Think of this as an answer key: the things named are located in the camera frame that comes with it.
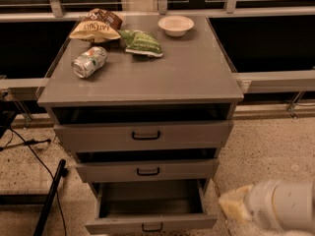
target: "bowl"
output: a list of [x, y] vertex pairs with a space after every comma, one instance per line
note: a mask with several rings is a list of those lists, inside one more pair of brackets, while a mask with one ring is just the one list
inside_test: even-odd
[[167, 35], [182, 36], [194, 27], [194, 22], [182, 16], [167, 16], [158, 21], [158, 26], [164, 29]]

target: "black pole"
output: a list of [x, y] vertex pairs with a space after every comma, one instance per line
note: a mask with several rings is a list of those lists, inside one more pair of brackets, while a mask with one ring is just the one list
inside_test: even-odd
[[60, 178], [61, 178], [61, 176], [64, 176], [64, 174], [67, 170], [65, 168], [65, 165], [66, 165], [66, 161], [64, 159], [61, 159], [59, 162], [58, 168], [56, 170], [56, 174], [55, 174], [53, 181], [51, 183], [50, 190], [49, 190], [49, 193], [47, 195], [45, 204], [41, 210], [41, 214], [40, 214], [37, 226], [36, 226], [36, 230], [33, 233], [33, 236], [41, 236], [41, 234], [42, 234], [42, 231], [45, 227], [45, 223], [46, 223], [47, 218], [48, 218], [49, 213], [50, 213], [53, 199], [54, 199], [55, 194], [56, 194], [57, 189], [58, 189]]

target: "concrete floor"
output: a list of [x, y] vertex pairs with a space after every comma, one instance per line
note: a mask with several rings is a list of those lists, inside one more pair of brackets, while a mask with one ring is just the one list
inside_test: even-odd
[[[225, 148], [220, 153], [220, 167], [206, 193], [208, 213], [218, 216], [209, 230], [151, 233], [142, 236], [309, 236], [309, 233], [274, 233], [263, 231], [252, 223], [239, 224], [226, 219], [218, 205], [221, 193], [268, 179], [294, 182], [314, 181], [315, 176], [315, 108], [297, 107], [297, 119], [292, 119], [285, 106], [237, 107], [234, 128]], [[13, 128], [26, 140], [52, 139], [50, 144], [33, 146], [36, 154], [54, 173], [59, 160], [66, 159], [68, 176], [59, 187], [59, 197], [69, 236], [89, 235], [84, 224], [95, 217], [95, 197], [87, 184], [81, 182], [75, 170], [75, 161], [54, 140], [51, 127], [42, 117], [27, 129], [20, 129], [21, 119]], [[6, 132], [0, 140], [4, 146], [11, 138]], [[14, 136], [12, 144], [20, 140]], [[0, 152], [0, 191], [7, 193], [46, 193], [51, 179], [27, 147], [16, 147]], [[40, 206], [0, 206], [0, 235], [32, 235], [38, 220]], [[48, 217], [44, 234], [64, 235], [62, 220], [56, 202]]]

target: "drawer handle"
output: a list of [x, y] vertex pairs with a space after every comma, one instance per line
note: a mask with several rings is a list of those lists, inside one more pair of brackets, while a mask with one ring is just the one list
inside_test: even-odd
[[160, 224], [158, 229], [150, 229], [150, 230], [145, 228], [145, 224], [142, 224], [143, 232], [160, 232], [162, 229], [163, 229], [163, 223]]
[[153, 172], [153, 170], [141, 170], [137, 168], [137, 175], [138, 176], [157, 176], [159, 175], [159, 167], [157, 168], [157, 171]]
[[153, 137], [141, 137], [136, 134], [136, 132], [132, 132], [132, 139], [136, 141], [148, 141], [148, 140], [157, 140], [160, 137], [160, 131], [157, 131], [157, 135]]

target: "silver can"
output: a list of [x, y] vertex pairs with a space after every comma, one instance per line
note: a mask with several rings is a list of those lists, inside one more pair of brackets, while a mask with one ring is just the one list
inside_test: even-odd
[[106, 59], [106, 50], [100, 46], [94, 46], [76, 58], [72, 62], [72, 68], [79, 78], [88, 78], [106, 63]]

